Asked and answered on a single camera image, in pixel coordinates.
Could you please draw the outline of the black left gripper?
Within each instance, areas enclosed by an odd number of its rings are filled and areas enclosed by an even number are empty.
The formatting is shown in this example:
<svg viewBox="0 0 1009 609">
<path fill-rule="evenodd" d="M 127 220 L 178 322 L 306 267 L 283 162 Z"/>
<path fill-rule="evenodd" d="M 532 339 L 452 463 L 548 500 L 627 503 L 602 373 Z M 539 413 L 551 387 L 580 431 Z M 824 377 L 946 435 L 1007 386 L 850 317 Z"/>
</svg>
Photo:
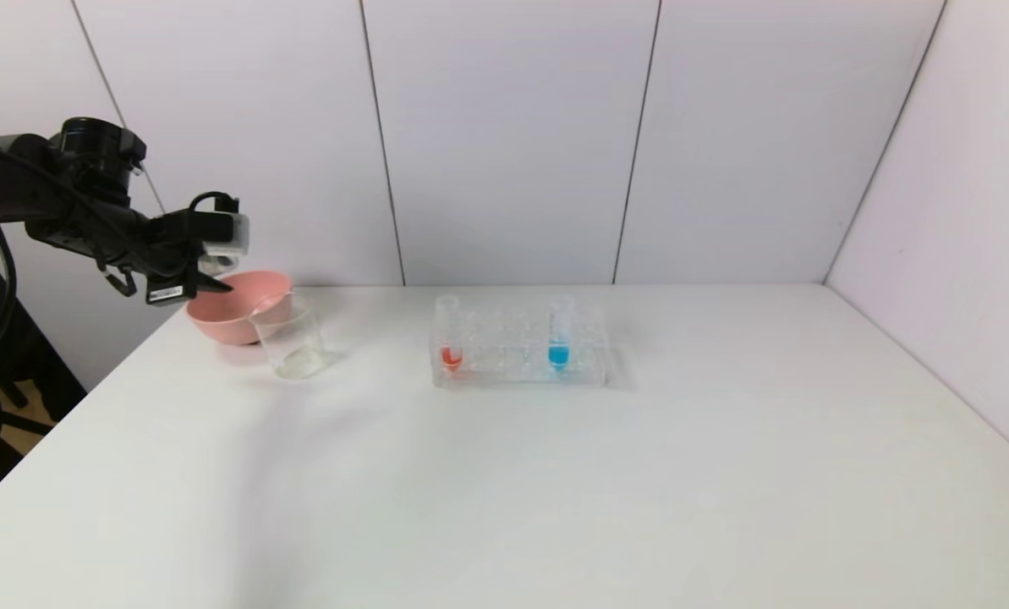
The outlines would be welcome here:
<svg viewBox="0 0 1009 609">
<path fill-rule="evenodd" d="M 230 270 L 223 265 L 198 265 L 199 248 L 191 240 L 160 248 L 160 261 L 145 273 L 145 302 L 176 304 L 199 293 L 224 294 L 233 290 L 219 275 Z"/>
</svg>

